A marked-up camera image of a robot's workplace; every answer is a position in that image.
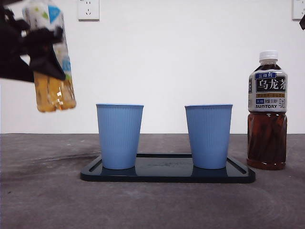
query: white bottle cap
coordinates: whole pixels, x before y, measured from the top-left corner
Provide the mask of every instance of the white bottle cap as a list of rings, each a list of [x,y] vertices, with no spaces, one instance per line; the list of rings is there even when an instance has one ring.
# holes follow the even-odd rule
[[[276,59],[277,60],[278,52],[277,50],[266,50],[259,54],[259,61]]]

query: tray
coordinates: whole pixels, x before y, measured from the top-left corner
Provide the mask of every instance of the tray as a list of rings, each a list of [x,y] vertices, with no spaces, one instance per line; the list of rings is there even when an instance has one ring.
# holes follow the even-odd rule
[[[99,156],[81,171],[85,181],[184,182],[184,183],[252,183],[255,172],[228,157],[225,168],[195,167],[191,154],[137,154],[135,166],[129,169],[102,167]]]

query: white wall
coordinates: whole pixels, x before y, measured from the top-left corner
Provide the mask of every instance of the white wall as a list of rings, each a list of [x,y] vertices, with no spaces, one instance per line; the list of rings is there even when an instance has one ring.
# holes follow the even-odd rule
[[[11,5],[16,17],[27,1]],[[97,133],[96,103],[144,104],[142,133],[187,133],[184,105],[233,103],[246,133],[248,76],[259,52],[288,73],[288,132],[305,133],[305,32],[291,0],[101,0],[100,22],[63,10],[77,100],[39,113],[30,83],[0,80],[2,133]]]

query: blue plastic cup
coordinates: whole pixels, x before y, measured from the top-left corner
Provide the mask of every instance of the blue plastic cup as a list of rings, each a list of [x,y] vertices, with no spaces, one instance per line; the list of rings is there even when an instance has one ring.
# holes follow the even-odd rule
[[[134,167],[144,106],[96,104],[96,107],[103,167]]]
[[[232,104],[185,106],[193,164],[199,168],[226,166]]]

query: electrical outlet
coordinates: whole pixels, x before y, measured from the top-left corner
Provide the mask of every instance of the electrical outlet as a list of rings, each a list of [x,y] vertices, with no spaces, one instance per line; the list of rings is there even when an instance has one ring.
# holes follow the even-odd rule
[[[293,0],[292,19],[301,20],[305,15],[305,0]]]
[[[78,0],[78,20],[100,20],[100,0]]]

